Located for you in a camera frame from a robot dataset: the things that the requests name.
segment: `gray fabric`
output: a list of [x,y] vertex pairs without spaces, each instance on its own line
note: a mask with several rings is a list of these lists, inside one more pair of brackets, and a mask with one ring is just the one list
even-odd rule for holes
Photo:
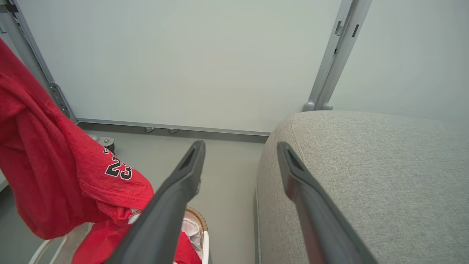
[[266,142],[257,176],[263,263],[307,263],[276,144],[287,141],[380,263],[469,260],[469,140],[427,119],[341,111],[297,114]]

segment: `red fabric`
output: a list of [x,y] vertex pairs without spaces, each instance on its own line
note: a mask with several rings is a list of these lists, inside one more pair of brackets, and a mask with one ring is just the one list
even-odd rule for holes
[[[26,225],[52,239],[100,222],[90,234],[97,239],[82,243],[76,257],[100,246],[108,256],[128,229],[130,208],[153,197],[149,181],[64,116],[1,40],[0,98],[0,168]],[[109,171],[112,164],[120,166]],[[86,260],[74,263],[95,261]]]
[[174,262],[177,264],[202,263],[199,255],[197,255],[196,250],[192,247],[189,237],[182,231],[179,234],[179,241],[177,244],[176,255],[174,256]]

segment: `white cloth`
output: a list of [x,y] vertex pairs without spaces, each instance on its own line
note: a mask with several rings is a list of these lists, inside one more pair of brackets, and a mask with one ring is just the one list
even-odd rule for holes
[[181,230],[189,237],[189,240],[192,243],[192,247],[196,250],[199,258],[202,259],[203,250],[200,236],[201,230],[199,225],[185,218],[182,220]]

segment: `white basket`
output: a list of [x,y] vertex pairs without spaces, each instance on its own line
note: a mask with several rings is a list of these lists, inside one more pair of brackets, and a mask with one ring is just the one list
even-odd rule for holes
[[[208,264],[209,237],[207,224],[205,223],[204,218],[199,212],[197,212],[197,210],[193,209],[192,207],[187,207],[186,213],[184,214],[184,218],[188,218],[193,222],[200,224],[200,230],[203,231],[201,233],[203,244],[202,264]],[[49,264],[71,264],[76,249],[83,242],[84,238],[91,230],[92,225],[92,223],[84,223],[83,225],[75,227],[72,231],[70,231],[70,233],[66,234],[63,237],[44,241],[32,256],[29,264],[37,264],[42,254],[51,245],[52,241],[60,239],[62,240],[62,242]]]

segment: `printed number on shirt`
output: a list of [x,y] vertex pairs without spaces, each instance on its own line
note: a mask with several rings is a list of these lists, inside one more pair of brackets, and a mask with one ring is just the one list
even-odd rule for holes
[[109,165],[104,174],[117,177],[120,176],[121,179],[129,180],[132,178],[132,167],[122,163],[118,158],[113,156],[111,158],[114,163]]

